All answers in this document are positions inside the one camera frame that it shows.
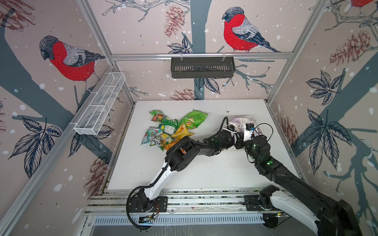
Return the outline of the printed white paper bag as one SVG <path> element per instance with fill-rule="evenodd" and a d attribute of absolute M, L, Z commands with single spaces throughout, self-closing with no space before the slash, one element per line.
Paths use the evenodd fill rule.
<path fill-rule="evenodd" d="M 234 117 L 228 124 L 222 126 L 222 130 L 229 131 L 234 133 L 234 136 L 239 135 L 240 138 L 243 138 L 246 123 L 255 124 L 254 137 L 262 135 L 262 132 L 257 128 L 258 124 L 253 117 Z"/>

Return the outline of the large green chip bag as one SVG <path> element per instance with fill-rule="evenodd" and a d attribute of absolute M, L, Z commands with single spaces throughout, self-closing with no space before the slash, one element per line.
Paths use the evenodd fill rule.
<path fill-rule="evenodd" d="M 184 124 L 187 129 L 196 129 L 207 119 L 207 116 L 207 113 L 199 110 L 193 110 L 192 112 L 189 112 L 183 116 L 179 120 L 178 125 L 181 126 Z"/>

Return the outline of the small green snack pack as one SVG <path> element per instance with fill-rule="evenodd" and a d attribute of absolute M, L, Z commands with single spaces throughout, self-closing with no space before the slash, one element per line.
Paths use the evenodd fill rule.
<path fill-rule="evenodd" d="M 163 132 L 167 133 L 168 135 L 175 134 L 179 127 L 177 119 L 171 120 L 168 117 L 164 117 L 160 122 L 163 125 Z"/>

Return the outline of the orange snack pack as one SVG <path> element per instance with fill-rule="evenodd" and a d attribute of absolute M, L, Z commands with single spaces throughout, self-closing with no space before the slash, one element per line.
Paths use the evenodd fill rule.
<path fill-rule="evenodd" d="M 178 142 L 179 142 L 181 139 L 183 139 L 183 138 L 184 138 L 184 136 L 183 136 L 183 137 L 178 137 L 177 139 L 175 139 L 175 140 L 172 141 L 171 143 L 165 145 L 163 148 L 164 148 L 165 150 L 169 150 L 170 148 L 172 148 L 176 143 L 178 143 Z"/>

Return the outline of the yellow green spring snack bag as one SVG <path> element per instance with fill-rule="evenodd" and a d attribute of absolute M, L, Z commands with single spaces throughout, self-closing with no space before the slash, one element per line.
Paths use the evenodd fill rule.
<path fill-rule="evenodd" d="M 158 146 L 162 149 L 164 149 L 165 146 L 172 143 L 173 139 L 169 134 L 162 133 L 161 135 L 155 137 L 152 142 L 150 143 L 150 146 Z"/>

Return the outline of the green red snack pack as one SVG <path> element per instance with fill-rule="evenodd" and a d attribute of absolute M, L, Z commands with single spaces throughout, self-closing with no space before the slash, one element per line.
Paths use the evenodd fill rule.
<path fill-rule="evenodd" d="M 151 121 L 153 122 L 161 122 L 166 117 L 162 110 L 152 110 L 150 115 L 152 116 Z"/>

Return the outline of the colourful candy snack bag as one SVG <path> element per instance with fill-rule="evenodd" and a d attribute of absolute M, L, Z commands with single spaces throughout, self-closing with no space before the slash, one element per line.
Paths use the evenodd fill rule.
<path fill-rule="evenodd" d="M 144 144 L 150 144 L 150 146 L 154 146 L 155 145 L 155 142 L 154 142 L 154 140 L 158 137 L 158 135 L 159 134 L 161 134 L 162 133 L 162 128 L 160 128 L 160 127 L 154 127 L 154 126 L 150 126 L 148 129 L 147 129 L 147 131 L 146 131 L 146 133 L 145 133 L 145 135 L 144 135 L 144 137 L 143 137 L 143 139 L 142 139 L 142 141 L 141 141 L 141 145 L 144 145 Z"/>

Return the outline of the yellow snack pack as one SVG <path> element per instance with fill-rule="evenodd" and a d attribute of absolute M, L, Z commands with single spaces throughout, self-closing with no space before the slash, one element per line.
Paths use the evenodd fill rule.
<path fill-rule="evenodd" d="M 171 135 L 171 137 L 174 138 L 177 141 L 180 141 L 182 138 L 184 138 L 186 136 L 190 137 L 192 135 L 193 135 L 193 133 L 190 133 L 188 131 L 185 124 L 181 124 L 180 127 L 177 129 L 177 131 L 173 135 Z"/>

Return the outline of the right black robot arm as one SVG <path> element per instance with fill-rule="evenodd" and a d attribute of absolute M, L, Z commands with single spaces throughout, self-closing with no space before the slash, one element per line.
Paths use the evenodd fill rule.
<path fill-rule="evenodd" d="M 351 205 L 320 193 L 290 172 L 271 156 L 266 136 L 248 141 L 237 137 L 235 147 L 243 148 L 259 174 L 274 182 L 260 191 L 259 204 L 263 209 L 282 210 L 318 236 L 362 235 Z"/>

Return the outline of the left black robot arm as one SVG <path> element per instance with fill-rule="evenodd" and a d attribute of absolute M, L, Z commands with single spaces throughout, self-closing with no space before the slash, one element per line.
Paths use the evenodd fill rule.
<path fill-rule="evenodd" d="M 130 215 L 131 208 L 136 208 L 142 212 L 149 211 L 153 207 L 159 208 L 159 205 L 156 204 L 156 198 L 163 187 L 176 173 L 187 168 L 195 157 L 198 155 L 215 156 L 234 145 L 231 132 L 223 129 L 224 126 L 228 125 L 228 117 L 224 117 L 216 134 L 202 142 L 185 136 L 166 152 L 161 171 L 154 177 L 153 181 L 148 185 L 134 188 L 127 198 L 126 214 L 134 227 L 140 231 L 147 231 L 151 228 L 151 226 L 142 226 L 134 222 Z"/>

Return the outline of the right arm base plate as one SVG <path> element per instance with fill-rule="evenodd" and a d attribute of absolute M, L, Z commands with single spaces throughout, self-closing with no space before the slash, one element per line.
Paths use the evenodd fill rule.
<path fill-rule="evenodd" d="M 280 209 L 275 207 L 263 207 L 260 202 L 259 195 L 245 195 L 242 205 L 246 206 L 247 211 L 274 211 L 281 212 Z"/>

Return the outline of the aluminium mounting rail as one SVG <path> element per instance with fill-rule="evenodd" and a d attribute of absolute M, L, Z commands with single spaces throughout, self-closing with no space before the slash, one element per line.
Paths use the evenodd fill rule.
<path fill-rule="evenodd" d="M 245 195 L 259 195 L 260 188 L 223 191 L 164 191 L 167 211 L 160 214 L 245 213 L 274 211 L 247 211 L 242 205 Z M 89 199 L 85 213 L 126 214 L 127 192 L 106 192 Z"/>

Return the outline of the black hanging wall basket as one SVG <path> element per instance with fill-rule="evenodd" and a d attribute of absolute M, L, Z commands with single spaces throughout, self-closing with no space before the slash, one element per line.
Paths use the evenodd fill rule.
<path fill-rule="evenodd" d="M 233 57 L 183 57 L 171 59 L 174 79 L 231 78 L 235 73 Z"/>

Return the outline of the aluminium frame crossbar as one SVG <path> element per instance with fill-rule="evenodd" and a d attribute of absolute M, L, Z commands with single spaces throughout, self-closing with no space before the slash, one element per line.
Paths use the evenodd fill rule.
<path fill-rule="evenodd" d="M 214 57 L 234 57 L 237 60 L 248 59 L 284 59 L 293 57 L 292 52 L 257 52 L 257 53 L 194 53 L 194 54 L 114 54 L 111 59 L 115 62 L 120 61 L 165 61 L 172 58 L 214 58 Z"/>

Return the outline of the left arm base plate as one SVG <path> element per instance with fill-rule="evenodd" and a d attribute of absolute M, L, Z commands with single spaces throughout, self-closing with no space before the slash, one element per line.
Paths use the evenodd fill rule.
<path fill-rule="evenodd" d="M 127 204 L 127 210 L 131 213 L 166 212 L 167 203 L 167 197 L 157 197 L 154 200 L 148 200 L 146 197 L 134 196 L 131 197 L 130 202 Z"/>

